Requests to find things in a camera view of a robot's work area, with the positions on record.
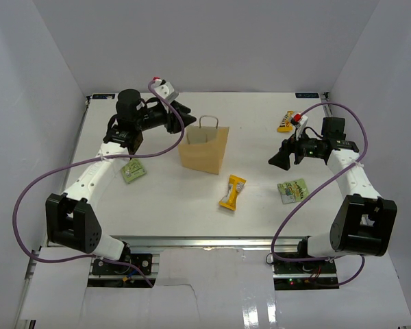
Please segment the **brown paper bag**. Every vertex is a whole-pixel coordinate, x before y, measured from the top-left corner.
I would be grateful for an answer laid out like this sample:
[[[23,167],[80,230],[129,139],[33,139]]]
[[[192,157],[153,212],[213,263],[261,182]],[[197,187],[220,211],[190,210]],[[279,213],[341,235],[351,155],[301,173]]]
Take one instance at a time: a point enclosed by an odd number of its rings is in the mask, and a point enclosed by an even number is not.
[[[183,167],[218,175],[223,163],[229,127],[219,125],[212,115],[199,117],[198,126],[188,126],[178,145]]]

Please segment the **yellow snack bar wrapper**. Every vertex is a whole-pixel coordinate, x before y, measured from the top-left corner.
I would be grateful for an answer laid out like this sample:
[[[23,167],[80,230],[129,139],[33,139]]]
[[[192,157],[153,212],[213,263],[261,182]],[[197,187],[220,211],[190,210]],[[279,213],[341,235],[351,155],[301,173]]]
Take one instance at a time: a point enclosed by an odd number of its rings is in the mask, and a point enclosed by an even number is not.
[[[239,196],[245,184],[246,184],[245,179],[240,178],[235,175],[230,175],[227,194],[220,200],[219,206],[235,211],[237,197]]]

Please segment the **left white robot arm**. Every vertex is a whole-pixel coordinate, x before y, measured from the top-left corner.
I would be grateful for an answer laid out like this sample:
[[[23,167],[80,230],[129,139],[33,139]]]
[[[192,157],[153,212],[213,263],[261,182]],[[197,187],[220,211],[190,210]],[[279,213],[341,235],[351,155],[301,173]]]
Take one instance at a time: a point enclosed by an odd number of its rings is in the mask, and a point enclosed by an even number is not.
[[[153,89],[144,100],[135,89],[118,94],[116,114],[107,126],[94,163],[60,194],[51,194],[45,203],[49,241],[107,259],[115,273],[131,265],[126,244],[103,232],[95,207],[116,174],[140,147],[142,133],[163,126],[170,134],[181,132],[196,121],[190,108],[177,102],[178,93],[169,83]]]

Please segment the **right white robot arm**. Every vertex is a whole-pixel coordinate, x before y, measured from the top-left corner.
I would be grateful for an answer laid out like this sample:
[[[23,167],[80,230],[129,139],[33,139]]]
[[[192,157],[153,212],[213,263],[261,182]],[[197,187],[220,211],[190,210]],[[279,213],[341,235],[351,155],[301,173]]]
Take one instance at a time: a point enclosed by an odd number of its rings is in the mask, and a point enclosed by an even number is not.
[[[321,264],[320,258],[347,254],[383,256],[397,216],[396,203],[384,199],[370,183],[360,164],[357,145],[346,139],[344,118],[325,117],[317,138],[306,134],[307,120],[301,114],[289,119],[295,133],[282,141],[269,164],[289,170],[291,155],[296,165],[304,158],[323,160],[335,176],[343,202],[328,232],[299,242],[297,268],[312,273]]]

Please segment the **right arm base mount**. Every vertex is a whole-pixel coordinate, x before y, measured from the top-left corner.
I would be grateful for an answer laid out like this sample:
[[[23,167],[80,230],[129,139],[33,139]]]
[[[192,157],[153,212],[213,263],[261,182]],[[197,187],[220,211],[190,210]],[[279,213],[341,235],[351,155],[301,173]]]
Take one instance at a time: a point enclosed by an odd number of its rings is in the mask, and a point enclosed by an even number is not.
[[[276,291],[308,291],[338,289],[338,276],[335,262],[289,262],[273,258],[267,254],[267,265],[273,270]]]

